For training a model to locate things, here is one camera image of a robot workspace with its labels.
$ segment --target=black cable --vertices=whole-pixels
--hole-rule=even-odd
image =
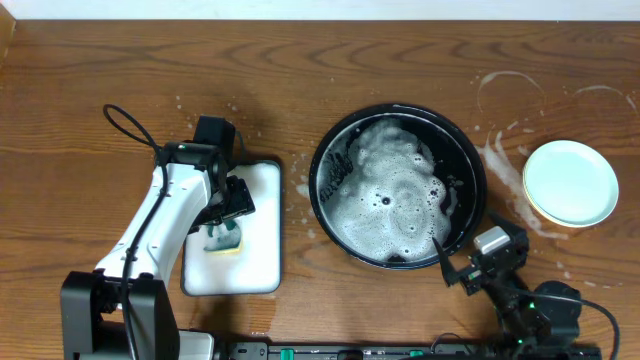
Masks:
[[[572,302],[575,304],[581,304],[581,305],[586,305],[590,308],[596,309],[598,311],[600,311],[602,314],[604,314],[604,316],[607,317],[607,319],[609,319],[609,321],[611,322],[611,326],[613,327],[613,349],[611,350],[611,360],[616,360],[618,358],[618,351],[620,350],[620,327],[618,326],[618,321],[616,320],[616,318],[613,316],[613,314],[611,314],[609,312],[609,310],[605,309],[603,306],[600,306],[594,302],[591,302],[589,300],[584,300],[584,299],[575,299],[575,298],[570,298],[570,297],[564,297],[564,296],[559,296],[559,295],[549,295],[549,294],[536,294],[533,293],[531,291],[526,291],[526,290],[521,290],[521,289],[514,289],[514,288],[510,288],[510,287],[506,287],[506,286],[500,286],[501,289],[507,290],[507,291],[511,291],[512,293],[515,294],[520,294],[520,295],[525,295],[525,296],[531,296],[534,298],[540,298],[540,299],[549,299],[549,300],[556,300],[556,301],[566,301],[566,302]]]
[[[443,337],[445,336],[455,336],[458,339],[464,341],[464,339],[462,337],[460,337],[460,335],[456,334],[456,333],[443,333],[440,334],[436,340],[433,342],[433,344],[431,344],[431,353],[435,354],[436,353],[436,346],[438,345],[438,343],[440,342],[440,340],[442,340]],[[467,344],[462,344],[462,346],[464,346],[464,348],[467,350],[467,355],[471,355],[473,354],[473,351],[471,351],[471,349],[469,349],[469,347],[467,346]]]
[[[111,115],[109,114],[109,109],[113,109],[119,112],[125,118],[127,118],[127,120],[131,121],[131,123],[135,125],[135,127],[138,128],[138,130],[140,130],[140,132],[144,135],[144,137],[147,140],[145,141],[143,139],[140,139],[139,137],[131,134],[130,132],[122,128],[120,125],[118,125],[111,118]],[[147,130],[136,119],[134,119],[133,116],[129,115],[129,113],[124,111],[122,108],[112,104],[104,105],[104,107],[102,108],[102,112],[104,116],[107,118],[107,120],[109,121],[109,123],[111,123],[111,125],[113,125],[116,129],[120,130],[123,134],[127,135],[128,137],[142,144],[151,146],[153,148],[153,151],[156,153],[156,159],[160,159],[160,151],[161,151],[160,147],[153,140],[149,132],[147,132]],[[164,199],[165,194],[167,193],[167,188],[169,184],[169,175],[167,173],[167,166],[162,162],[159,164],[159,166],[162,169],[162,188],[160,189],[160,193],[158,194],[158,198],[156,199],[156,202],[153,204],[153,207],[149,211],[149,214],[147,214],[147,217],[144,219],[144,221],[140,225],[138,232],[133,237],[133,240],[131,241],[131,245],[126,251],[127,256],[125,257],[125,260],[124,260],[124,267],[122,269],[122,281],[120,283],[120,303],[122,304],[122,317],[124,319],[124,327],[125,327],[125,332],[127,334],[129,355],[131,355],[131,358],[133,360],[138,360],[138,350],[136,348],[136,339],[133,334],[133,324],[131,323],[131,310],[129,309],[129,272],[131,271],[131,263],[134,260],[136,250],[138,249],[138,243],[140,242],[140,239],[142,238],[142,235],[144,234],[145,229],[151,222],[151,219],[153,219],[153,215],[156,213],[156,211],[158,211],[158,208],[160,207],[160,204],[162,203],[162,200]]]

